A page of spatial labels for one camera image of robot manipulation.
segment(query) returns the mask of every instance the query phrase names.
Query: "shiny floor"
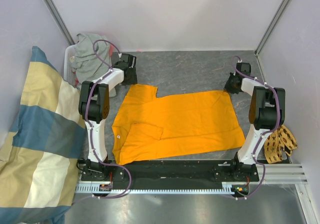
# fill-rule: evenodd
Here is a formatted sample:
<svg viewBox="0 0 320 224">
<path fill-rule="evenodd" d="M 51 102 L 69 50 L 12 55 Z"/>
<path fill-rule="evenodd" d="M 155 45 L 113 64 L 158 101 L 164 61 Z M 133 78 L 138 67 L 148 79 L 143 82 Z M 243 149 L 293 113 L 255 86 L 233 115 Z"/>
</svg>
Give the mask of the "shiny floor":
<svg viewBox="0 0 320 224">
<path fill-rule="evenodd" d="M 229 73 L 234 72 L 231 64 L 237 61 L 251 64 L 251 75 L 261 79 L 257 59 L 253 51 L 157 51 L 133 52 L 136 56 L 138 83 L 158 87 L 157 97 L 174 94 L 223 90 Z M 114 134 L 111 126 L 123 102 L 129 86 L 117 86 L 117 95 L 110 98 L 110 112 L 105 125 L 105 147 L 108 158 L 114 160 L 112 153 Z M 249 106 L 251 97 L 246 93 L 231 95 L 238 122 L 246 136 L 249 131 Z M 238 149 L 215 151 L 202 154 L 170 157 L 171 160 L 217 160 L 232 159 Z M 83 146 L 83 156 L 88 156 L 88 142 Z"/>
<path fill-rule="evenodd" d="M 79 199 L 85 194 L 76 195 Z M 65 224 L 306 224 L 293 185 L 262 186 L 248 200 L 219 195 L 132 194 L 86 199 L 65 214 Z"/>
</svg>

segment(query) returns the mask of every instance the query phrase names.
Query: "wall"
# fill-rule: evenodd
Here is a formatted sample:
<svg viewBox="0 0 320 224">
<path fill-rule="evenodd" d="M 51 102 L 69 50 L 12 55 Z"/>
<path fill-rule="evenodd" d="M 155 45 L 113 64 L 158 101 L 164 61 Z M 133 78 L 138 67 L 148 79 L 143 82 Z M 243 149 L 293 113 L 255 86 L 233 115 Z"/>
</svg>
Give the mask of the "wall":
<svg viewBox="0 0 320 224">
<path fill-rule="evenodd" d="M 254 50 L 281 0 L 53 0 L 66 26 L 123 51 Z"/>
<path fill-rule="evenodd" d="M 297 139 L 320 213 L 320 0 L 292 0 L 260 55 L 266 80 L 286 90 L 285 125 Z"/>
<path fill-rule="evenodd" d="M 62 73 L 68 44 L 43 0 L 0 0 L 0 147 L 15 119 L 32 46 Z"/>
</svg>

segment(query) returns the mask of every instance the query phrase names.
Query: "orange shirt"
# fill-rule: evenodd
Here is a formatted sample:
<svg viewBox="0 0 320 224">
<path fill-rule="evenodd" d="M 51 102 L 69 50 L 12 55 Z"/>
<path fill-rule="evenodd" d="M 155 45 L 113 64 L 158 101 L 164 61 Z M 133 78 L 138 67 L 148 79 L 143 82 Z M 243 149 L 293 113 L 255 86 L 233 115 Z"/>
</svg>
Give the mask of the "orange shirt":
<svg viewBox="0 0 320 224">
<path fill-rule="evenodd" d="M 245 137 L 230 96 L 221 90 L 156 97 L 157 87 L 130 87 L 112 125 L 116 163 L 241 147 Z"/>
</svg>

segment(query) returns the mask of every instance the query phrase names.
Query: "gray towel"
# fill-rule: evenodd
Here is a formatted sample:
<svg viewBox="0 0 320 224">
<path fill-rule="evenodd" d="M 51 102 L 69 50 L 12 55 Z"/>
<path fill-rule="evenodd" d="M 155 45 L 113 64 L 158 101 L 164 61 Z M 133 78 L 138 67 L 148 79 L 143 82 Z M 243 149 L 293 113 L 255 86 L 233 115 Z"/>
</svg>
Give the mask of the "gray towel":
<svg viewBox="0 0 320 224">
<path fill-rule="evenodd" d="M 76 77 L 81 84 L 83 81 L 93 81 L 109 70 L 109 67 L 97 58 L 93 50 L 93 43 L 96 40 L 107 40 L 107 37 L 93 33 L 79 33 L 76 36 L 79 38 L 79 42 L 75 46 L 76 54 L 71 67 L 75 69 Z M 95 44 L 97 54 L 111 66 L 109 48 L 110 44 L 104 41 Z"/>
</svg>

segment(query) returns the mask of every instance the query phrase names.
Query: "striped fabric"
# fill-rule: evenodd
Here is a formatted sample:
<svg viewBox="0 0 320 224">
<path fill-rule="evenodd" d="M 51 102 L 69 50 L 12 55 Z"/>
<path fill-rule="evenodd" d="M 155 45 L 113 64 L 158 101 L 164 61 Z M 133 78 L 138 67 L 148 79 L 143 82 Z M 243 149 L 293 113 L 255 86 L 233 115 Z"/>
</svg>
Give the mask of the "striped fabric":
<svg viewBox="0 0 320 224">
<path fill-rule="evenodd" d="M 20 110 L 0 149 L 0 223 L 64 223 L 85 139 L 79 91 L 32 47 Z"/>
</svg>

